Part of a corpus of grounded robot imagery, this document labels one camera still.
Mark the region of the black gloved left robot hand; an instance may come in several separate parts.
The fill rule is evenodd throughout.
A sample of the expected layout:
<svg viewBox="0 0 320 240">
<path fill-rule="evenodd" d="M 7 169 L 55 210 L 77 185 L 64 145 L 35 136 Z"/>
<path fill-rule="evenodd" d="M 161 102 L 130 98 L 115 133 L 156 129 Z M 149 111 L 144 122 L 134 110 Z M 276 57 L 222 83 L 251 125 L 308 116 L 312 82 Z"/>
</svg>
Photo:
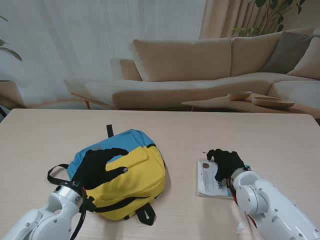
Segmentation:
<svg viewBox="0 0 320 240">
<path fill-rule="evenodd" d="M 116 177 L 126 173 L 128 168 L 120 166 L 112 170 L 106 170 L 107 163 L 117 156 L 126 156 L 129 152 L 122 148 L 104 150 L 88 150 L 77 168 L 72 181 L 80 182 L 86 190 L 93 190 L 102 184 L 112 181 Z"/>
</svg>

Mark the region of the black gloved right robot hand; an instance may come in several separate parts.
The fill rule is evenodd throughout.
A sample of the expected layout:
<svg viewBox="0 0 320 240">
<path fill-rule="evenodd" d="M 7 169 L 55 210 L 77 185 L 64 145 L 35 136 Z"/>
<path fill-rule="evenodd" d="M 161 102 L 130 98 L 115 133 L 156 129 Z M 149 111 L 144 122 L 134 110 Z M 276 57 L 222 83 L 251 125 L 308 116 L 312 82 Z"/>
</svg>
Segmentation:
<svg viewBox="0 0 320 240">
<path fill-rule="evenodd" d="M 236 170 L 245 167 L 244 162 L 235 151 L 229 152 L 221 149 L 211 149 L 206 154 L 206 157 L 208 161 L 213 160 L 217 164 L 215 180 L 218 182 L 230 179 Z"/>
</svg>

